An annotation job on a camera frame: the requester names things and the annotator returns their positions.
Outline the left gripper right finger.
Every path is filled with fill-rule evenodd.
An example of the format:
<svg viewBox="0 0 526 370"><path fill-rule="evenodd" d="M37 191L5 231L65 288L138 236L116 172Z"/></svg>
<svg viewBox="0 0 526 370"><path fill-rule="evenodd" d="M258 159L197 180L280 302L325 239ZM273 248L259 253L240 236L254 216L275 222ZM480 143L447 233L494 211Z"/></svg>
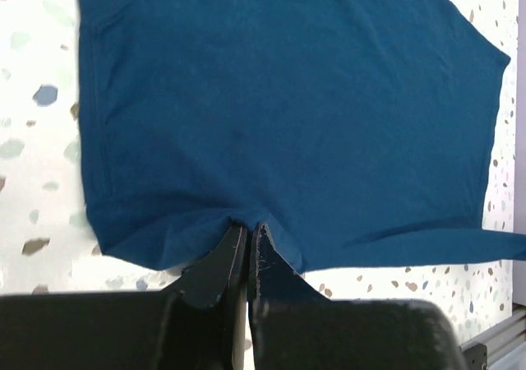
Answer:
<svg viewBox="0 0 526 370"><path fill-rule="evenodd" d="M465 369L443 312L422 300L331 300L276 251L251 241L249 321L257 369Z"/></svg>

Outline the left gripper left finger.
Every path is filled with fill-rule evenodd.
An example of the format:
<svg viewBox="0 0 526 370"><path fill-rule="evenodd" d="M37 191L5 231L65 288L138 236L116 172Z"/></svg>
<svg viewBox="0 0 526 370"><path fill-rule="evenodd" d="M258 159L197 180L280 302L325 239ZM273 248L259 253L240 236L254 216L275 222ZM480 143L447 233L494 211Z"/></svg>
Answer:
<svg viewBox="0 0 526 370"><path fill-rule="evenodd" d="M240 369L247 229L159 291L1 299L4 369Z"/></svg>

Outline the blue mickey t-shirt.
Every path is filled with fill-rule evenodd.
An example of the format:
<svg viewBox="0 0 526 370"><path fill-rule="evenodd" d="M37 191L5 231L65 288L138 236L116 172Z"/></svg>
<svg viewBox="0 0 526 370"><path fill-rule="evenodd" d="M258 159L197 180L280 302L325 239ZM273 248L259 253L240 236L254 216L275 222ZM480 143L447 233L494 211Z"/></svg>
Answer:
<svg viewBox="0 0 526 370"><path fill-rule="evenodd" d="M267 225L297 271L522 260L482 228L509 57L450 0L78 0L86 214L163 270Z"/></svg>

